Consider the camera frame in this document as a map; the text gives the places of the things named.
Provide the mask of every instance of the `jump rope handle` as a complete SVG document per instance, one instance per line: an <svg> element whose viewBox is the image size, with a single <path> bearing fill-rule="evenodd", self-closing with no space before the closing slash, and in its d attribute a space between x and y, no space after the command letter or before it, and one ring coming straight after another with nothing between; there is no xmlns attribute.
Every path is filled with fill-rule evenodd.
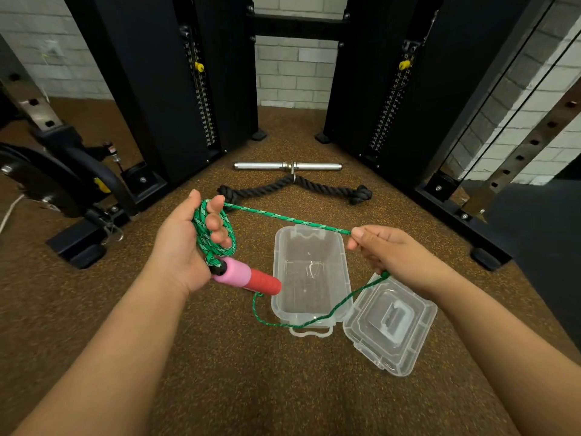
<svg viewBox="0 0 581 436"><path fill-rule="evenodd" d="M219 283L250 289L265 295L277 295L281 291L281 281L276 277L252 269L232 257L221 257L220 261L222 266L210 266L212 278Z"/></svg>

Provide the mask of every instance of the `brown speckled floor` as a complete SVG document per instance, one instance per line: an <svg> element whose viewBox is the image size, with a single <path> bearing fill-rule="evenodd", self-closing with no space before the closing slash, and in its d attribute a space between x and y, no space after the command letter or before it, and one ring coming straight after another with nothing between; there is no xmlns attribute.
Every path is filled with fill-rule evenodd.
<svg viewBox="0 0 581 436"><path fill-rule="evenodd" d="M59 115L90 144L110 138L124 164L139 153L119 113L106 101L54 101ZM229 153L154 205L126 228L126 239L88 270L61 262L44 241L70 221L32 202L21 202L0 236L0 434L10 432L64 373L131 284L152 247L155 232L188 191L211 196L221 183L252 187L276 171L233 171L237 160L338 161L339 173L308 172L312 180L356 187L373 200L350 206L298 187L246 200L249 206L342 228L388 224L415 236L432 252L505 304L535 331L576 361L568 337L518 267L496 274L480 269L458 235L399 191L331 145L313 139L324 111L261 108L262 142ZM22 142L23 126L0 132ZM18 195L0 177L0 210ZM272 271L274 235L285 224L253 214L231 216L238 257ZM348 253L352 287L371 271ZM275 320L268 300L263 315ZM379 371L353 349L341 328L329 338L295 338L269 329L251 314L251 293L214 283L191 298L171 352L151 418L160 435L494 435L517 433L502 405L470 359L446 317L433 323L412 374Z"/></svg>

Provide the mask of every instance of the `clear plastic box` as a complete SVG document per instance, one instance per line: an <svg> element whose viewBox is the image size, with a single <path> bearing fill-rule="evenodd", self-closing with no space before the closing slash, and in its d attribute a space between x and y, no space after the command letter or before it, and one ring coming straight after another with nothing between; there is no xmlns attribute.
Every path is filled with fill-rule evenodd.
<svg viewBox="0 0 581 436"><path fill-rule="evenodd" d="M437 312L434 303L390 277L359 295L343 331L377 367L408 376Z"/></svg>
<svg viewBox="0 0 581 436"><path fill-rule="evenodd" d="M282 283L282 290L271 300L272 311L281 322L302 324L327 315L351 293L345 247L339 233L304 225L279 229L272 269L272 275ZM343 321L352 307L350 299L331 318L309 325L309 329L328 327L327 332L296 332L289 328L290 333L298 337L328 337L335 323Z"/></svg>

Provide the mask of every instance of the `right hand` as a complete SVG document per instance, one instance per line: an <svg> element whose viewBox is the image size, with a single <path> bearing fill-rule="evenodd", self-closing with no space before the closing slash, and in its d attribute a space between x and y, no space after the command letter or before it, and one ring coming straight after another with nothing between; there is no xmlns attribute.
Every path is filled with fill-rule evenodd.
<svg viewBox="0 0 581 436"><path fill-rule="evenodd" d="M365 225L351 230L347 249L361 247L374 272L389 271L419 296L434 300L451 280L460 277L451 267L397 228Z"/></svg>

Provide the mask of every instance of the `black rope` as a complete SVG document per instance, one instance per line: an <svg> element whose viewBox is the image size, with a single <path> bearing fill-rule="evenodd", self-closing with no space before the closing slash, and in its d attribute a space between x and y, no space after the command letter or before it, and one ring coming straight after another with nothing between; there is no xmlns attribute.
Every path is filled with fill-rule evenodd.
<svg viewBox="0 0 581 436"><path fill-rule="evenodd" d="M305 190L324 194L326 196L346 197L349 199L349 203L351 205L356 205L358 203L365 202L366 200L370 200L371 196L373 195L371 190L367 189L365 185L359 185L356 190L346 187L330 187L328 185L311 182L310 180L305 179L299 175L297 175L295 179L294 174L286 175L276 182L263 185L262 187L235 190L227 185L220 185L217 191L218 194L222 194L224 197L226 197L226 202L239 205L240 199L266 196L266 194L279 191L292 183L296 183L297 185L302 186Z"/></svg>

